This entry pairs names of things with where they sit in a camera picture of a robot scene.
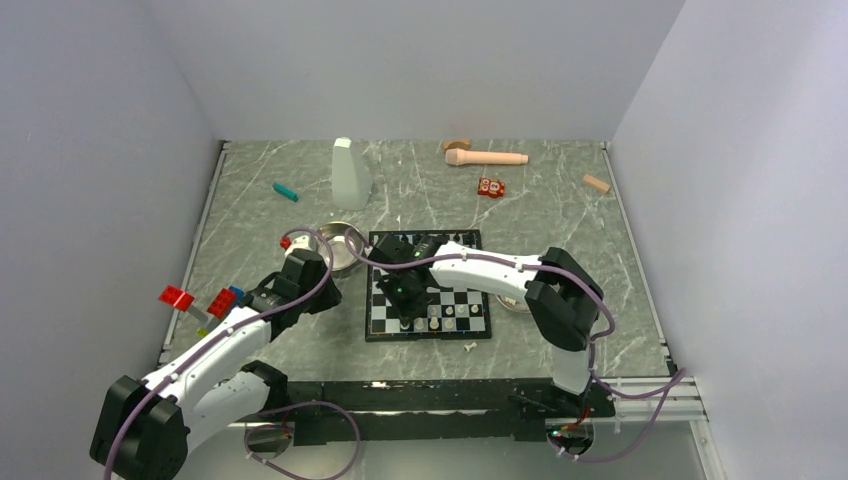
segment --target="red lego brick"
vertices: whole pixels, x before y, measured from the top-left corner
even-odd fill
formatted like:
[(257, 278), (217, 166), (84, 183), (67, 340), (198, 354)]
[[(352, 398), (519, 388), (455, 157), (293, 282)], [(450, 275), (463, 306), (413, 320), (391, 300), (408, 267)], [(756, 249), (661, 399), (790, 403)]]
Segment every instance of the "red lego brick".
[(185, 312), (188, 310), (188, 307), (191, 306), (191, 302), (194, 301), (194, 297), (173, 285), (168, 285), (165, 287), (162, 294), (159, 295), (159, 300), (181, 312)]
[(492, 198), (502, 197), (506, 191), (506, 185), (497, 178), (480, 177), (477, 183), (477, 195), (488, 195)]
[(236, 303), (236, 292), (222, 288), (206, 311), (217, 318), (223, 319), (230, 312), (230, 309), (233, 308), (234, 303)]
[(489, 179), (486, 177), (480, 177), (480, 181), (477, 183), (477, 195), (488, 195), (489, 194)]
[(503, 197), (504, 191), (506, 190), (506, 185), (503, 182), (498, 180), (497, 178), (493, 178), (491, 182), (489, 182), (489, 196), (492, 198)]

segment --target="teal marker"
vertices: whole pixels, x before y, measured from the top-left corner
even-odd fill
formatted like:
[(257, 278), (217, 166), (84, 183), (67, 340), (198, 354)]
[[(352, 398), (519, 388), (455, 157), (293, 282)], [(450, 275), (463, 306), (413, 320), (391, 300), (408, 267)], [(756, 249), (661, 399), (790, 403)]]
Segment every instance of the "teal marker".
[(296, 202), (296, 201), (297, 201), (297, 194), (296, 194), (296, 193), (292, 192), (291, 190), (289, 190), (288, 188), (286, 188), (286, 187), (284, 187), (284, 186), (280, 185), (280, 184), (279, 184), (279, 183), (277, 183), (277, 182), (274, 182), (274, 190), (275, 190), (277, 193), (279, 193), (280, 195), (282, 195), (282, 196), (284, 196), (284, 197), (288, 198), (288, 199), (289, 199), (289, 200), (291, 200), (292, 202)]

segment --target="white wall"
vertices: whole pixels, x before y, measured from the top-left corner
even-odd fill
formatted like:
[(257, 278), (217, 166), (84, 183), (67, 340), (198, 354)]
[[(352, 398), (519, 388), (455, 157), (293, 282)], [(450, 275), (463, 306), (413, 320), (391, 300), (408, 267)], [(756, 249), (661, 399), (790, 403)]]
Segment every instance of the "white wall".
[(147, 0), (224, 138), (611, 139), (684, 0)]
[(689, 0), (613, 140), (731, 479), (848, 471), (848, 4)]
[(99, 478), (101, 402), (152, 368), (217, 144), (144, 5), (0, 7), (0, 478)]

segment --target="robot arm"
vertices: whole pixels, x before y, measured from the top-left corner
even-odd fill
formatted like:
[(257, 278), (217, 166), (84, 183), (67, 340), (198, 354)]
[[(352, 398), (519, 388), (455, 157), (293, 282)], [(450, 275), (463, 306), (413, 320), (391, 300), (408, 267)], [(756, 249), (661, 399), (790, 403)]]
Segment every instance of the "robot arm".
[[(219, 430), (257, 411), (290, 403), (287, 377), (261, 362), (245, 365), (228, 381), (219, 382), (247, 356), (293, 326), (301, 314), (318, 313), (341, 302), (341, 293), (329, 280), (296, 307), (243, 324), (303, 298), (318, 285), (327, 267), (308, 237), (303, 243), (290, 250), (281, 271), (249, 291), (218, 327), (182, 356), (141, 381), (124, 376), (109, 388), (90, 449), (95, 461), (106, 464), (130, 412), (152, 394), (152, 386), (165, 385), (166, 380), (169, 383), (145, 404), (119, 446), (113, 470), (123, 478), (169, 480), (188, 454)], [(554, 384), (569, 395), (583, 395), (589, 384), (589, 335), (598, 307), (569, 280), (533, 269), (544, 265), (566, 269), (602, 297), (600, 287), (574, 259), (558, 248), (542, 256), (510, 256), (469, 249), (444, 237), (425, 236), (413, 246), (392, 235), (377, 242), (369, 259), (402, 264), (447, 254), (461, 258), (393, 269), (380, 279), (378, 284), (397, 306), (401, 321), (426, 316), (427, 287), (466, 287), (524, 299), (542, 336), (553, 345)], [(473, 258), (484, 254), (504, 264)], [(224, 332), (225, 337), (217, 338)]]
[[(215, 330), (179, 358), (141, 381), (127, 376), (116, 381), (103, 402), (91, 457), (106, 464), (112, 442), (130, 412), (150, 394), (148, 387), (168, 377), (171, 383), (145, 406), (120, 445), (114, 472), (123, 478), (173, 478), (188, 454), (214, 433), (267, 406), (287, 404), (286, 376), (261, 362), (251, 362), (228, 381), (216, 384), (293, 326), (301, 314), (319, 313), (341, 303), (341, 293), (329, 279), (321, 291), (296, 307), (234, 328), (302, 297), (326, 270), (324, 259), (315, 251), (292, 250), (279, 272), (249, 291)], [(216, 340), (222, 332), (226, 337)], [(190, 366), (177, 374), (187, 362)]]
[[(598, 318), (598, 306), (573, 282), (533, 269), (548, 265), (568, 270), (603, 298), (601, 288), (574, 258), (553, 247), (541, 256), (511, 256), (467, 248), (445, 237), (425, 236), (410, 245), (393, 235), (380, 238), (368, 258), (402, 264), (450, 254), (462, 258), (437, 260), (381, 276), (378, 285), (398, 308), (401, 322), (426, 316), (427, 287), (464, 287), (523, 299), (542, 336), (553, 345), (554, 384), (569, 394), (583, 394), (590, 380), (589, 336)], [(479, 259), (480, 255), (489, 260)], [(493, 262), (492, 257), (504, 263)]]

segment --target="marble tabletop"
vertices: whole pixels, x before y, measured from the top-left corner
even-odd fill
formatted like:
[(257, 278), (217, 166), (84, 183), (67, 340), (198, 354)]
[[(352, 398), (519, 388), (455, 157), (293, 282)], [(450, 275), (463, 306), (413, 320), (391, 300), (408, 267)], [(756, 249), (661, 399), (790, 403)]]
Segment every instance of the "marble tabletop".
[[(374, 178), (362, 211), (333, 205), (332, 141), (235, 142), (226, 157), (201, 234), (188, 291), (205, 305), (221, 288), (252, 288), (279, 269), (280, 235), (291, 227), (341, 220), (362, 230), (482, 231), (486, 250), (517, 255), (565, 248), (603, 288), (618, 329), (599, 341), (601, 376), (667, 375), (659, 335), (616, 192), (583, 184), (588, 173), (610, 181), (597, 142), (476, 140), (475, 150), (521, 152), (525, 166), (445, 164), (436, 140), (356, 142)], [(499, 178), (506, 194), (477, 195), (480, 176)], [(292, 202), (274, 192), (280, 182)], [(336, 281), (342, 305), (304, 315), (256, 353), (291, 380), (423, 380), (548, 377), (551, 347), (528, 314), (490, 300), (492, 338), (463, 341), (364, 341), (366, 268)], [(596, 327), (603, 328), (599, 320)], [(190, 317), (178, 318), (172, 358), (198, 337)]]

